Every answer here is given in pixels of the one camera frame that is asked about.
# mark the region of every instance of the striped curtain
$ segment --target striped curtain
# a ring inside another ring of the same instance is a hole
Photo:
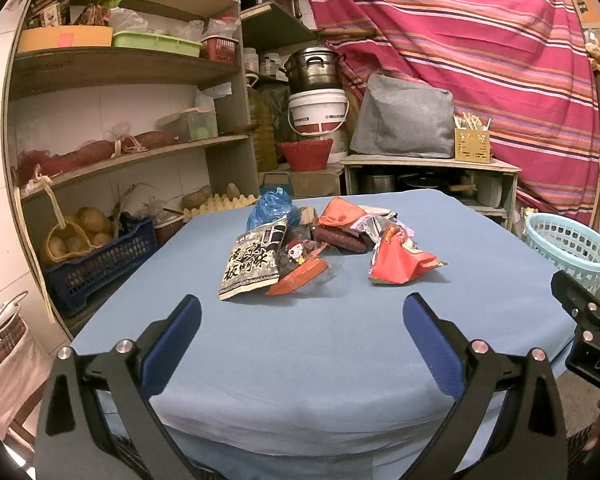
[[[600,134],[593,76],[571,0],[310,0],[317,27],[372,28],[333,41],[358,98],[372,73],[449,90],[491,117],[491,146],[522,168],[518,198],[588,223]]]

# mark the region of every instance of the green container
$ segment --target green container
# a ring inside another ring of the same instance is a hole
[[[148,32],[135,32],[133,30],[121,30],[113,35],[113,46],[125,46],[128,48],[144,48],[145,50],[160,50],[162,52],[173,52],[184,54],[184,56],[200,57],[202,43],[195,41],[164,36],[162,34],[151,34]]]

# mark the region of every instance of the red basket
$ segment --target red basket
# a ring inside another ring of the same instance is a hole
[[[316,171],[327,167],[332,145],[333,139],[299,140],[282,142],[280,148],[291,171]]]
[[[238,40],[222,36],[209,36],[202,40],[202,44],[205,46],[207,59],[230,64],[235,61],[235,47],[238,45]]]

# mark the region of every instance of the egg carton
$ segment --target egg carton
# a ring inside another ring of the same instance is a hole
[[[228,209],[236,209],[239,207],[246,207],[257,202],[257,198],[253,195],[244,196],[240,195],[238,198],[230,199],[227,195],[215,194],[209,198],[203,205],[194,209],[184,210],[184,221],[188,222],[196,216],[205,215],[208,213],[215,213],[217,211],[227,211]]]

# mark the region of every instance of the silver bolt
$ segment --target silver bolt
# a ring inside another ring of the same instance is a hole
[[[534,348],[531,351],[531,355],[533,356],[533,358],[536,361],[544,361],[546,359],[546,354],[544,353],[543,350],[539,349],[539,348]]]
[[[133,341],[129,341],[129,339],[121,339],[116,344],[116,352],[119,354],[126,354],[131,352],[131,349],[134,347]]]
[[[471,343],[471,348],[477,354],[486,354],[489,351],[489,345],[487,345],[487,343],[484,341],[480,341],[479,339]]]
[[[64,361],[65,359],[71,357],[72,353],[74,353],[74,351],[71,350],[70,346],[63,346],[61,349],[58,350],[58,357]]]

